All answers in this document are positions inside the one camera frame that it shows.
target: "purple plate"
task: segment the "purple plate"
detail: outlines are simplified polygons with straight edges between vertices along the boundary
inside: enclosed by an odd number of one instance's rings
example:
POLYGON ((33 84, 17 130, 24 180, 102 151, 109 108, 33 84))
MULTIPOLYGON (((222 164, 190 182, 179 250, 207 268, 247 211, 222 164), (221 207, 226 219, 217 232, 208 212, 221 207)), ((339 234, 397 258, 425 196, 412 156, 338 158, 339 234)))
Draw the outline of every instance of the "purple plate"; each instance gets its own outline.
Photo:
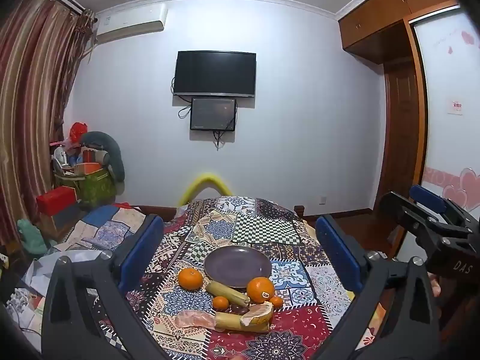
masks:
POLYGON ((212 251, 203 263, 206 275, 232 288, 246 288, 252 279, 272 274, 272 263, 262 252, 247 246, 231 245, 212 251))

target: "black monitor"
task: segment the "black monitor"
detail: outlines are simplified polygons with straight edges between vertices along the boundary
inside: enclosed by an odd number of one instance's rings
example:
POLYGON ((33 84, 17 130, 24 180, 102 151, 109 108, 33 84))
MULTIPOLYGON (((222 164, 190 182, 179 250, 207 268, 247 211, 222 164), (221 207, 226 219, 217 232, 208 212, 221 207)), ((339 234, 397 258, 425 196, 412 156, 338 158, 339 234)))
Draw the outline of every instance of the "black monitor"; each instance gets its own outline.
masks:
POLYGON ((191 100, 190 130, 234 131, 237 101, 221 98, 191 100))
POLYGON ((174 95, 255 96, 256 54, 179 51, 174 95))

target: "green plush toy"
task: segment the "green plush toy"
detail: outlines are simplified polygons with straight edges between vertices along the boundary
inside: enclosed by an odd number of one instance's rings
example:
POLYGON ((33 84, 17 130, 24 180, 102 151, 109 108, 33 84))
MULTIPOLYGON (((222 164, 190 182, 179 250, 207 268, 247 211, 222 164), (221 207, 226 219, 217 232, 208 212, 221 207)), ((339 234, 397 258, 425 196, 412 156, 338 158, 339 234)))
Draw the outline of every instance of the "green plush toy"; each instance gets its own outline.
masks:
POLYGON ((28 219, 19 219, 17 227, 20 234, 23 235, 22 245, 26 251, 36 255, 44 255, 47 252, 47 246, 40 230, 32 225, 28 219))

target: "air conditioner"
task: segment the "air conditioner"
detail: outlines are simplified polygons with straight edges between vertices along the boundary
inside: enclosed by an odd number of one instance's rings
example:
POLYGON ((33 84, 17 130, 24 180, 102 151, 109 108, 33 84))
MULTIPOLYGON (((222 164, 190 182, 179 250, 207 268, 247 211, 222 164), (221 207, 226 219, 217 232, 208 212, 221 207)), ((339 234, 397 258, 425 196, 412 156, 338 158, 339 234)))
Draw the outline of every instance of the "air conditioner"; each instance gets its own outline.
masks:
POLYGON ((163 31, 167 18, 163 3, 129 8, 99 18, 97 43, 106 43, 128 36, 163 31))

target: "striped curtain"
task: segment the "striped curtain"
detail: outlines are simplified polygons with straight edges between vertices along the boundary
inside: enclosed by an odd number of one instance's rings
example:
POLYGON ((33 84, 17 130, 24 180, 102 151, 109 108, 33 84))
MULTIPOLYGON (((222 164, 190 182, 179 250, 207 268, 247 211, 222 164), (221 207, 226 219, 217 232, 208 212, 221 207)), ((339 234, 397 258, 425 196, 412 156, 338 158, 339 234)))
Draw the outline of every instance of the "striped curtain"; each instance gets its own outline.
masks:
POLYGON ((63 111, 92 33, 56 0, 22 0, 0 30, 0 243, 35 223, 35 198, 51 189, 49 143, 63 138, 63 111))

